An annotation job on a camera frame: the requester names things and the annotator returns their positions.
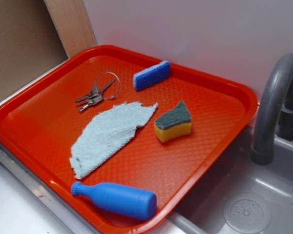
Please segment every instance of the metal keys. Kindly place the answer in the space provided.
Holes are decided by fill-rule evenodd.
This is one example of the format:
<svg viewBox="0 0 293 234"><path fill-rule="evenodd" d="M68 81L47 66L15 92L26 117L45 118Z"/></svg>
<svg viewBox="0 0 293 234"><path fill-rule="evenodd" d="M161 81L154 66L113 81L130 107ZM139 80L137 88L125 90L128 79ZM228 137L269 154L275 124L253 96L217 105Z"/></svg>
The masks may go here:
<svg viewBox="0 0 293 234"><path fill-rule="evenodd" d="M102 89L100 89L100 88L98 87L98 81L99 81L99 78L100 78L102 75L104 75L104 74L112 74L113 76L115 76L116 79L112 79L112 80L111 80L109 83L107 83ZM113 94L112 96L110 96L109 98L104 98L104 97L103 97L103 92L104 92L109 86L111 86L111 85L115 82L115 80L117 80L118 83L119 83L119 86L118 86L118 90L117 90L117 92L116 92L115 94ZM83 100L83 102L78 103L78 104L76 105L76 106L82 106L82 105L84 105L82 108L80 108L80 109L78 110L78 112L83 112L83 111L85 111L88 107L90 107L90 106L94 106L94 105L98 104L99 102L101 102L101 101L103 101L103 100L110 100L110 99L115 98L115 97L118 95L120 88L121 88L121 82L120 82L120 80L119 80L119 78L118 78L118 76L117 76L116 74L114 74L114 73L112 73L112 72L103 72L103 73L101 73L101 74L98 76L97 80L94 82L91 91L90 91L88 94L86 94L86 95L84 95L84 96L82 96L82 97L80 97L80 98L78 98L78 99L75 100L75 102L80 102L80 101Z"/></svg>

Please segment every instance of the blue sponge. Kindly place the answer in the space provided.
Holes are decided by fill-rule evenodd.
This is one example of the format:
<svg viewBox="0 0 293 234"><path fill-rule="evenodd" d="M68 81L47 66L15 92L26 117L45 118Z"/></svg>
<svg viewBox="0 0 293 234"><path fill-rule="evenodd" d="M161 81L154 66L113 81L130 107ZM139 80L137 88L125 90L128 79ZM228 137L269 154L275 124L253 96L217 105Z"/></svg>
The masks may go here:
<svg viewBox="0 0 293 234"><path fill-rule="evenodd" d="M170 62L163 61L157 65L134 74L133 87L139 91L157 84L170 76Z"/></svg>

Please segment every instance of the white countertop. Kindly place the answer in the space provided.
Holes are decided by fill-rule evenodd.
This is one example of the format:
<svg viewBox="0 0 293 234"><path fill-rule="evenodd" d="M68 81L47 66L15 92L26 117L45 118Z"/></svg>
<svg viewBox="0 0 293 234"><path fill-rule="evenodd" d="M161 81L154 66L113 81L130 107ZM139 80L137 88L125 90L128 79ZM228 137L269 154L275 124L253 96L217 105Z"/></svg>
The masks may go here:
<svg viewBox="0 0 293 234"><path fill-rule="evenodd" d="M69 234L10 173L0 165L0 234ZM148 234L185 234L165 220Z"/></svg>

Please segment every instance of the tray rim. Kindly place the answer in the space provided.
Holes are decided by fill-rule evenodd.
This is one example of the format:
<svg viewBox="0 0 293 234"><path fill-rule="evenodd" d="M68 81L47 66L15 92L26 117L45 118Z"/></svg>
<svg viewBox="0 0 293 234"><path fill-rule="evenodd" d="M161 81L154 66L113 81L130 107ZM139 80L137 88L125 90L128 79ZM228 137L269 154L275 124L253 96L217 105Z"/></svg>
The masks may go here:
<svg viewBox="0 0 293 234"><path fill-rule="evenodd" d="M80 54L76 55L72 59L68 60L61 66L59 66L54 71L47 74L45 77L42 77L40 80L35 82L34 84L30 85L26 89L24 89L19 94L12 97L10 100L8 100L6 103L4 103L2 106L0 106L0 124L3 121L3 116L7 116L10 113L11 109L18 108L22 103L29 100L33 94L36 94L46 87L48 87L50 84L58 80L60 77L62 77L64 74L70 71L71 66L77 66L78 64L82 64L86 60L98 56L98 55L108 55L112 56L114 58L121 58L122 60L126 60L131 63L134 63L136 65L143 64L144 67L149 67L152 65L155 65L159 63L161 60L149 56L145 56L136 52L132 52L126 49L122 49L116 46L112 45L102 45L97 46L93 48L89 48ZM214 163L214 161L221 155L221 153L229 146L229 144L236 138L236 136L244 129L244 127L248 124L248 122L251 120L251 118L254 116L257 110L257 98L253 91L248 88L247 86L230 81L227 79L223 79L220 77L216 77L204 72L196 71L190 68L186 68L177 64L171 64L171 76L181 78L181 74L183 76L186 76L189 80L189 77L197 77L200 76L201 81L200 82L206 82L208 80L209 87L204 85L204 87L207 87L209 89L212 89L216 92L229 95L231 97L234 97L242 102L242 104L245 107L245 114L240 119L240 121L231 129L229 134L220 142L220 144L212 151L212 153L204 160L204 162L196 169L196 171L192 174L192 176L183 184L183 186L176 192L176 194L164 205L163 209L160 210L154 218L151 220L142 223L138 226L133 226L129 228L120 228L115 227L113 225L108 224L107 220L98 218L99 222L105 222L103 225L98 228L100 231L109 233L143 233L145 231L148 231L155 226L159 225L159 223L164 220L168 216L168 214L172 211L172 209L180 202L180 200L187 194L184 191L189 191L194 184L199 180L199 178L205 173L206 170ZM11 152L17 152L18 154L26 155L26 152L24 152L21 148L21 146L17 144L10 144L10 141L5 134L0 132L0 143L4 145L9 151ZM43 165L36 165L34 162L22 162L24 165L29 167L31 170L41 170L41 167ZM51 181L52 177L49 175L39 175L39 178L42 181ZM48 184L48 186L55 191L56 193L59 193L59 188L57 186ZM71 201L73 200L73 197L70 193L65 194L66 202L71 205Z"/></svg>

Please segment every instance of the yellow sponge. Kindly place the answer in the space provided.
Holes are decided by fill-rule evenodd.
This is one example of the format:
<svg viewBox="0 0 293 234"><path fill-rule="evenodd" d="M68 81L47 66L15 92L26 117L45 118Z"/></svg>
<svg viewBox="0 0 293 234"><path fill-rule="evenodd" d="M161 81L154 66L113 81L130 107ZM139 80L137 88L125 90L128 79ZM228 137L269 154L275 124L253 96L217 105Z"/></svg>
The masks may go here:
<svg viewBox="0 0 293 234"><path fill-rule="evenodd" d="M191 115L183 101L155 120L155 134L162 142L191 133Z"/></svg>

